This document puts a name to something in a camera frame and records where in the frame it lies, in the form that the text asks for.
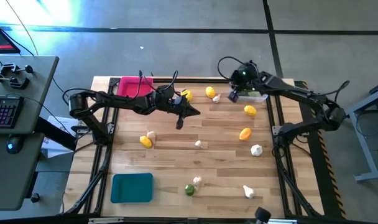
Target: computer mouse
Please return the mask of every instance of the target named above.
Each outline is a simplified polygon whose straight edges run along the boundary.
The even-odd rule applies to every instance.
[[[22,134],[10,134],[7,140],[7,152],[17,154],[22,150],[25,136]]]

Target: paper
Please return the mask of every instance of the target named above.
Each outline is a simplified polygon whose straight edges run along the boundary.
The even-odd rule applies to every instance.
[[[68,131],[66,131],[53,116],[49,116],[47,121],[53,124],[55,127],[61,129],[62,131],[69,132],[72,136],[75,135],[75,132],[71,130],[71,127],[78,125],[77,119],[61,118],[61,117],[56,117],[56,118],[68,129]],[[55,141],[49,138],[44,138],[43,143],[41,145],[41,149],[48,150],[47,152],[48,158],[59,156],[59,155],[66,154],[69,152],[73,152],[72,150],[63,147],[61,144],[56,143]]]

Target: teal tray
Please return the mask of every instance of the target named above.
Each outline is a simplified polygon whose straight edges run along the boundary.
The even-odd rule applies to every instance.
[[[153,175],[116,174],[113,177],[112,203],[150,202],[153,199]]]

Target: pink container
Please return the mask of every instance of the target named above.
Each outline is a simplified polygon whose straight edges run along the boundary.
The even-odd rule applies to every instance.
[[[146,77],[147,81],[153,85],[153,79]],[[139,77],[121,77],[118,96],[135,97],[138,91]],[[153,89],[147,84],[145,78],[141,81],[141,88],[139,89],[138,96],[144,96],[150,93]]]

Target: yellow toy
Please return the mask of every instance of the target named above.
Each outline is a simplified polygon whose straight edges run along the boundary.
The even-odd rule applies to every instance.
[[[244,107],[244,112],[248,116],[255,116],[257,114],[257,110],[253,106],[250,106],[250,105],[247,105]]]
[[[146,137],[146,136],[141,136],[139,138],[139,141],[146,147],[146,148],[150,148],[152,147],[152,141]]]
[[[209,86],[206,88],[206,96],[211,99],[215,97],[215,90],[213,87]]]
[[[240,132],[239,139],[242,141],[247,141],[251,136],[251,129],[244,128],[243,131]]]
[[[181,92],[181,95],[185,96],[188,99],[188,102],[191,102],[191,100],[193,99],[193,94],[191,93],[190,90],[183,90]]]

